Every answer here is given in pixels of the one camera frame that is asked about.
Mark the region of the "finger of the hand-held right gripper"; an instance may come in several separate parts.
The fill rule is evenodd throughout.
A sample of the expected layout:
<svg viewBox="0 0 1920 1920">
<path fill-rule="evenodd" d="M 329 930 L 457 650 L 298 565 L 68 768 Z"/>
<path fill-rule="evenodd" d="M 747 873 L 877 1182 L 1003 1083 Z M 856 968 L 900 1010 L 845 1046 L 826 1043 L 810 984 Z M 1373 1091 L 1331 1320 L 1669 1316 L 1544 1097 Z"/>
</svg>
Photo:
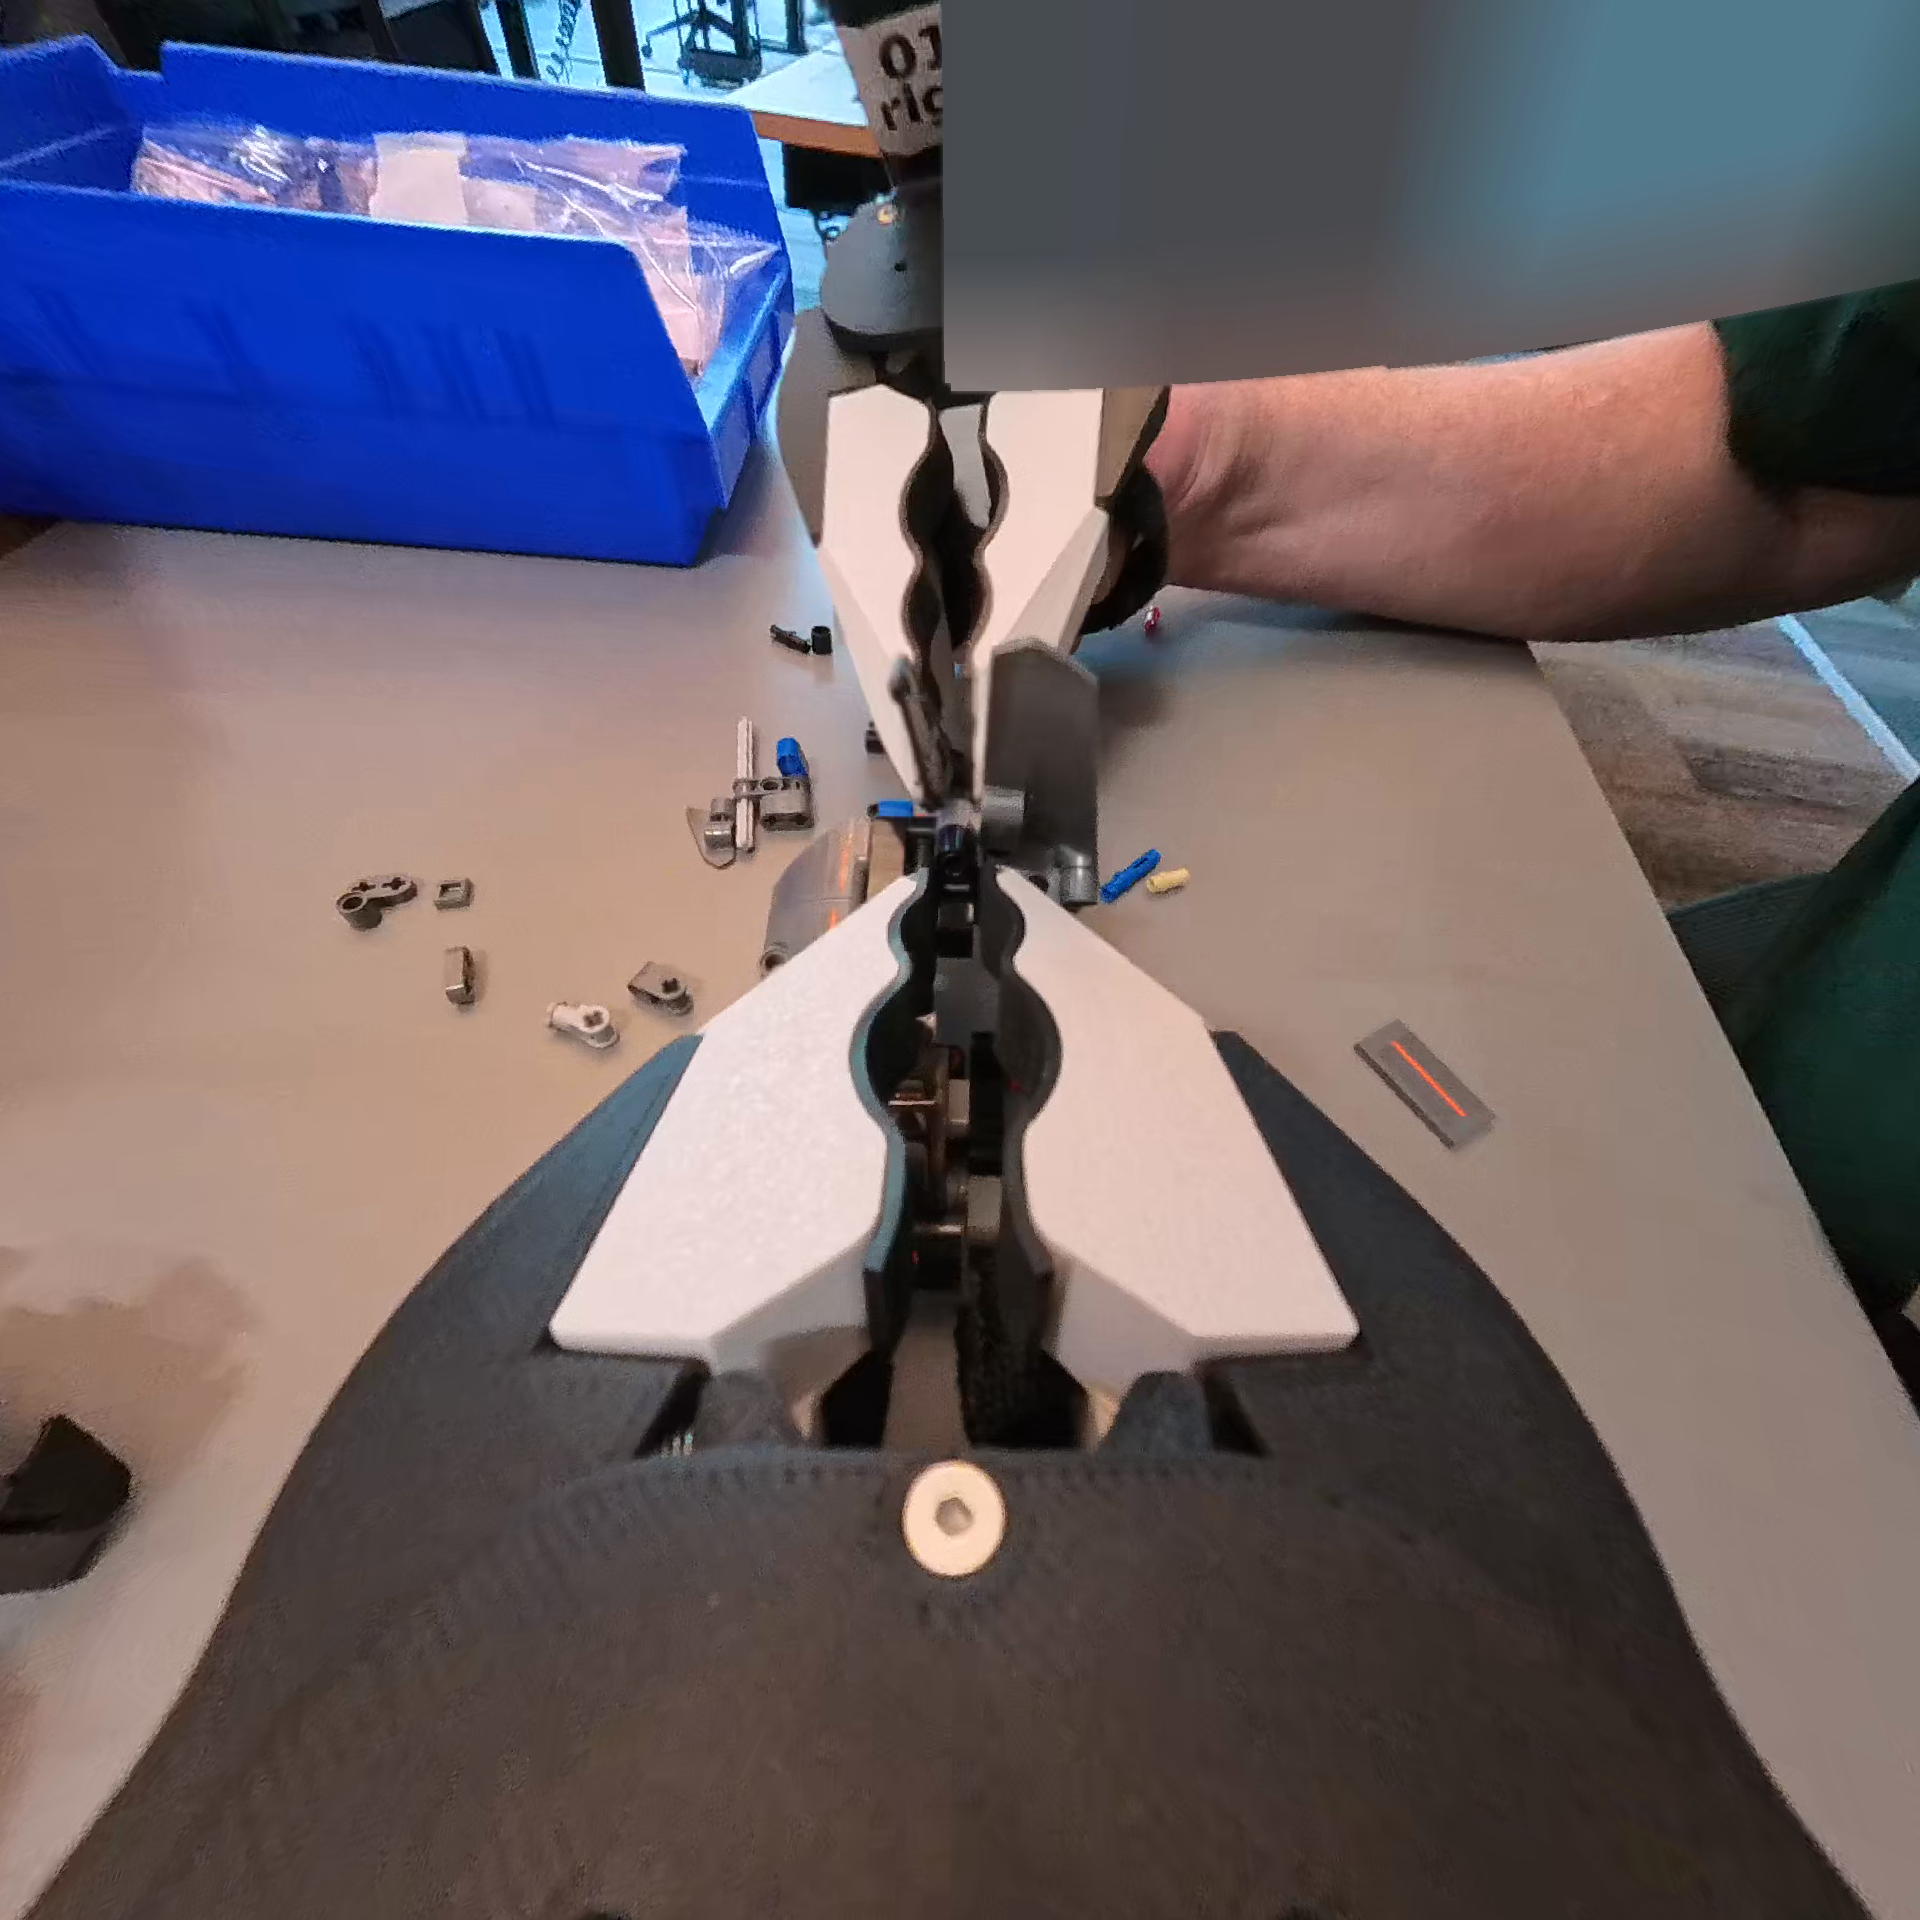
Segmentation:
<svg viewBox="0 0 1920 1920">
<path fill-rule="evenodd" d="M 1002 392 L 983 406 L 978 451 L 996 489 L 972 560 L 977 612 L 963 667 L 972 787 L 987 782 L 1002 660 L 1027 642 L 1069 656 L 1108 562 L 1107 402 L 1103 388 Z"/>
<path fill-rule="evenodd" d="M 917 793 L 887 681 L 915 659 L 944 705 L 955 746 L 955 635 L 963 627 L 963 513 L 940 410 L 899 388 L 845 392 L 827 405 L 824 574 L 880 744 Z"/>
</svg>

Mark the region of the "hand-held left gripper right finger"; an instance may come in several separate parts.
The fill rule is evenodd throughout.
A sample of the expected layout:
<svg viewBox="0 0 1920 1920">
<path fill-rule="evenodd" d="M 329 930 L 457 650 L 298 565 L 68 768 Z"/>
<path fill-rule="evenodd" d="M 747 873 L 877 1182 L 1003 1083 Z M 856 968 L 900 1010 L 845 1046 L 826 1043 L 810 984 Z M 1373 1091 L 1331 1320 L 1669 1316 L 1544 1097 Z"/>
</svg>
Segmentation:
<svg viewBox="0 0 1920 1920">
<path fill-rule="evenodd" d="M 1108 1422 L 1144 1376 L 1345 1353 L 1359 1316 L 1205 1020 L 1032 881 L 996 890 L 1002 987 L 1047 1020 L 1012 1080 L 1051 1357 Z"/>
</svg>

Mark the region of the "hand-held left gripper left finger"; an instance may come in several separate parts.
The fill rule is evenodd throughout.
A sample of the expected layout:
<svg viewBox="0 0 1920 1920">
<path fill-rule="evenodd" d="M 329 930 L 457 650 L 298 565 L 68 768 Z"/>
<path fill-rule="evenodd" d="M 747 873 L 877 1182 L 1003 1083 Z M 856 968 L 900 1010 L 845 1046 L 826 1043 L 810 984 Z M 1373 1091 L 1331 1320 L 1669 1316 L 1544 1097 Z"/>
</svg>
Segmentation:
<svg viewBox="0 0 1920 1920">
<path fill-rule="evenodd" d="M 873 1344 L 889 1147 L 858 1034 L 897 992 L 895 881 L 708 1020 L 549 1322 L 564 1353 L 767 1380 L 802 1430 Z"/>
</svg>

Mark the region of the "grey orange-striped lego panel assembly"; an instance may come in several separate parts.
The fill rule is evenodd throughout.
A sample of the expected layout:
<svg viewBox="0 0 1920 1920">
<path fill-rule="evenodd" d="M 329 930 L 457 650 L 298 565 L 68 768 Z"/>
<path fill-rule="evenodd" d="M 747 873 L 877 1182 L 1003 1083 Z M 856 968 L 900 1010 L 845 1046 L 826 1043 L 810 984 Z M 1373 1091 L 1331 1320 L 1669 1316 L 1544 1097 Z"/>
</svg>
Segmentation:
<svg viewBox="0 0 1920 1920">
<path fill-rule="evenodd" d="M 760 972 L 824 939 L 831 912 L 912 898 L 899 921 L 904 985 L 856 1024 L 856 1089 L 880 1104 L 880 1225 L 863 1257 L 871 1350 L 810 1412 L 834 1449 L 876 1449 L 895 1410 L 943 1417 L 904 1385 L 912 1326 L 944 1336 L 957 1440 L 921 1449 L 1072 1449 L 1098 1426 L 1092 1395 L 1051 1353 L 1066 1257 L 1044 1248 L 1029 1163 L 1066 1043 L 1017 972 L 1025 912 L 1003 885 L 1082 907 L 1098 881 L 1098 686 L 1021 641 L 995 667 L 981 801 L 877 803 L 817 836 L 775 885 Z"/>
</svg>

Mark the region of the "person's right forearm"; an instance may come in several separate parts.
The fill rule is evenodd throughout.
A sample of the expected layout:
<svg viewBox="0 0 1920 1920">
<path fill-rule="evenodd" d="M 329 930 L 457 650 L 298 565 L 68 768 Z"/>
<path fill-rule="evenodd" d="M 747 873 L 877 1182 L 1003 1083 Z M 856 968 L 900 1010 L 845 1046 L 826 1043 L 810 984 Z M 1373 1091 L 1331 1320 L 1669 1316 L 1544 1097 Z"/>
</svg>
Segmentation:
<svg viewBox="0 0 1920 1920">
<path fill-rule="evenodd" d="M 1696 322 L 1487 366 L 1280 384 L 1271 597 L 1511 641 L 1729 618 L 1768 500 Z"/>
</svg>

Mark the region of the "person's right hand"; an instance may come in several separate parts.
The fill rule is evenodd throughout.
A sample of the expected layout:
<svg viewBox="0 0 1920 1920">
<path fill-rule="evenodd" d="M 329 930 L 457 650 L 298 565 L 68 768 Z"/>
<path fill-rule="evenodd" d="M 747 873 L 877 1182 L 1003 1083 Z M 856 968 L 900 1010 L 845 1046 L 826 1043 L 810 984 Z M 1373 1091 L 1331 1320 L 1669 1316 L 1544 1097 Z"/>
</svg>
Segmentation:
<svg viewBox="0 0 1920 1920">
<path fill-rule="evenodd" d="M 1169 392 L 1146 456 L 1163 508 L 1169 588 L 1271 595 L 1274 388 L 1274 379 L 1234 379 Z"/>
</svg>

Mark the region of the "grey tile with orange stripe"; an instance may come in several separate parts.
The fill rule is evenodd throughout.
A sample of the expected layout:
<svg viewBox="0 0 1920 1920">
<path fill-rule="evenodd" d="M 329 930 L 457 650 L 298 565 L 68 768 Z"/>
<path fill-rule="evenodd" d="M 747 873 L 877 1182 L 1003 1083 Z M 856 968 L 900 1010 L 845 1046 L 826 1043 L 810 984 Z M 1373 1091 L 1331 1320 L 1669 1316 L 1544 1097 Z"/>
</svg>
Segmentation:
<svg viewBox="0 0 1920 1920">
<path fill-rule="evenodd" d="M 1498 1118 L 1442 1057 L 1405 1022 L 1388 1022 L 1355 1043 L 1355 1053 L 1449 1149 L 1487 1139 Z"/>
</svg>

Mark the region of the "clear plastic bags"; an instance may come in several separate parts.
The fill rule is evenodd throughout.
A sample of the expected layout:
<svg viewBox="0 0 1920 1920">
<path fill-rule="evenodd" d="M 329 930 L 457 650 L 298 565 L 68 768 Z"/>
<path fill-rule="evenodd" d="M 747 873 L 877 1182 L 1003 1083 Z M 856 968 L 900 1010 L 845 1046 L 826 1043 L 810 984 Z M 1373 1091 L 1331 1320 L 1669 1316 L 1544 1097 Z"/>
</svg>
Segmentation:
<svg viewBox="0 0 1920 1920">
<path fill-rule="evenodd" d="M 325 210 L 385 225 L 624 248 L 682 369 L 699 377 L 778 248 L 688 210 L 676 141 L 469 133 L 288 134 L 185 121 L 140 139 L 130 184 L 162 202 Z"/>
</svg>

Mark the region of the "blue plastic bin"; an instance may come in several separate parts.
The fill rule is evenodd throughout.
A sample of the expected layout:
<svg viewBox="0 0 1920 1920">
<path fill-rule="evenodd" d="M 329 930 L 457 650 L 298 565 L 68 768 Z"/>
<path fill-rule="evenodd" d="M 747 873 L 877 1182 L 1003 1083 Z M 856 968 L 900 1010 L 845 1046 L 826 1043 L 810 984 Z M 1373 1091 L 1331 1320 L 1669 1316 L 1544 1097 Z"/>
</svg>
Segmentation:
<svg viewBox="0 0 1920 1920">
<path fill-rule="evenodd" d="M 703 381 L 616 243 L 178 203 L 141 138 L 228 121 L 661 139 L 775 251 Z M 690 565 L 775 396 L 793 278 L 753 116 L 632 90 L 92 38 L 2 61 L 4 513 Z"/>
</svg>

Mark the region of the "person's green shirt torso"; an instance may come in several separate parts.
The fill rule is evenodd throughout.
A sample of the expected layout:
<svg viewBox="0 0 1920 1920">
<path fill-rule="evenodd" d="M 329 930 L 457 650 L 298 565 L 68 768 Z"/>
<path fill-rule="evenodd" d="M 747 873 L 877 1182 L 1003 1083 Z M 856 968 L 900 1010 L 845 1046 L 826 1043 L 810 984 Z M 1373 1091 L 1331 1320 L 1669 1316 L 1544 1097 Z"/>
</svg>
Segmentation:
<svg viewBox="0 0 1920 1920">
<path fill-rule="evenodd" d="M 1717 321 L 1727 448 L 1763 492 L 1916 500 L 1916 281 Z M 1673 915 L 1864 1313 L 1916 1308 L 1917 795 L 1763 920 L 1760 890 Z"/>
</svg>

